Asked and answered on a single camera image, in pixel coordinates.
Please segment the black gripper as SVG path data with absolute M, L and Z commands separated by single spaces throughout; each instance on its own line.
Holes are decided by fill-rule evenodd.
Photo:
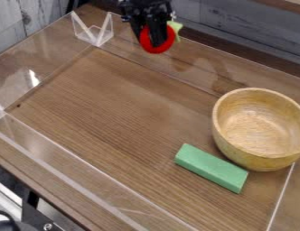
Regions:
M 149 29 L 149 40 L 153 47 L 160 46 L 167 39 L 167 20 L 171 19 L 171 0 L 117 0 L 120 19 L 129 21 L 136 40 L 145 26 Z

